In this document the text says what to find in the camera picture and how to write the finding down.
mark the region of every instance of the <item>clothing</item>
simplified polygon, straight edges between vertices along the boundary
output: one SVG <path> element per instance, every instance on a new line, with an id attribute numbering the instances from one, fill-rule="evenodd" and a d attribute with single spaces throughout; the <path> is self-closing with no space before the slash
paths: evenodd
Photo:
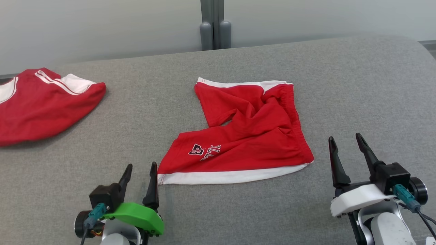
<path id="1" fill-rule="evenodd" d="M 73 74 L 63 78 L 46 68 L 26 70 L 0 85 L 0 146 L 45 139 L 90 113 L 106 92 Z"/>
<path id="2" fill-rule="evenodd" d="M 209 128 L 179 135 L 159 166 L 159 184 L 242 183 L 289 174 L 313 162 L 292 83 L 199 78 L 194 90 Z"/>

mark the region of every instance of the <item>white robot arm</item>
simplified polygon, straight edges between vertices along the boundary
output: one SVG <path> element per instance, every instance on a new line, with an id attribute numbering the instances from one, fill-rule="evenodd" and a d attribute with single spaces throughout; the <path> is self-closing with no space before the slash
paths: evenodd
<path id="1" fill-rule="evenodd" d="M 337 145 L 333 137 L 329 138 L 333 186 L 336 188 L 330 205 L 332 216 L 348 216 L 358 245 L 415 245 L 400 210 L 407 207 L 419 213 L 428 225 L 419 211 L 428 200 L 427 188 L 420 179 L 410 177 L 400 164 L 379 161 L 361 134 L 357 133 L 356 139 L 371 175 L 370 181 L 352 184 L 342 167 Z"/>

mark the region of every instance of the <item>white wall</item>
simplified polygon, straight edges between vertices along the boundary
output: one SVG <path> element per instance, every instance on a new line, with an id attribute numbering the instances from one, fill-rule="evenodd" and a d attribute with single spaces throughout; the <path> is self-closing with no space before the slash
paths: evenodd
<path id="1" fill-rule="evenodd" d="M 201 50 L 199 0 L 2 0 L 0 75 Z"/>
<path id="2" fill-rule="evenodd" d="M 232 47 L 398 34 L 436 40 L 435 0 L 226 0 Z"/>

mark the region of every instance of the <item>white stripe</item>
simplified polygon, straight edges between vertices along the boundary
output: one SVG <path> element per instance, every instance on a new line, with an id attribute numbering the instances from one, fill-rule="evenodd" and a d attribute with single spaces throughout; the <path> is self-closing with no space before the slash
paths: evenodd
<path id="1" fill-rule="evenodd" d="M 220 83 L 220 82 L 213 82 L 210 80 L 206 80 L 204 78 L 198 78 L 197 83 L 204 83 L 207 84 L 209 86 L 213 86 L 216 88 L 231 88 L 231 87 L 235 87 L 235 86 L 240 86 L 240 85 L 256 85 L 256 86 L 261 86 L 263 88 L 263 93 L 265 94 L 266 91 L 268 91 L 269 89 L 272 89 L 273 87 L 280 85 L 280 84 L 288 84 L 291 85 L 292 83 L 288 83 L 286 81 L 264 81 L 264 82 L 240 82 L 240 83 Z"/>
<path id="2" fill-rule="evenodd" d="M 226 172 L 191 172 L 158 174 L 159 184 L 235 184 L 256 180 L 265 180 L 303 169 L 308 164 L 269 169 L 226 171 Z"/>
<path id="3" fill-rule="evenodd" d="M 90 80 L 82 79 L 78 76 L 75 76 L 73 74 L 68 74 L 67 76 L 61 78 L 61 79 L 51 79 L 47 74 L 45 74 L 43 71 L 39 70 L 35 73 L 35 76 L 39 77 L 43 82 L 45 83 L 53 83 L 57 86 L 61 87 L 63 90 L 65 90 L 70 95 L 79 95 L 88 88 L 95 84 L 95 82 L 92 82 Z"/>
<path id="4" fill-rule="evenodd" d="M 0 104 L 12 98 L 17 91 L 18 77 L 14 77 L 8 83 L 0 85 Z"/>

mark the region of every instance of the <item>gray fabric surface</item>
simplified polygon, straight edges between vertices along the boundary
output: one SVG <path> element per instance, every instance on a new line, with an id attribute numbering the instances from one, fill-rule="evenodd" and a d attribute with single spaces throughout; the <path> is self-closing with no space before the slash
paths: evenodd
<path id="1" fill-rule="evenodd" d="M 245 184 L 160 186 L 166 231 L 151 245 L 354 244 L 347 218 L 330 215 L 334 195 L 327 139 L 334 136 L 352 181 L 369 173 L 354 134 L 379 159 L 423 180 L 436 217 L 436 61 L 418 42 L 350 37 L 252 48 L 94 61 L 54 70 L 107 84 L 101 104 L 59 136 L 0 149 L 0 244 L 76 245 L 88 194 L 133 164 L 126 201 L 141 202 L 152 161 L 180 132 L 207 127 L 193 86 L 284 80 L 315 162 L 294 174 Z M 428 230 L 403 212 L 422 244 Z M 88 239 L 85 244 L 99 244 Z"/>

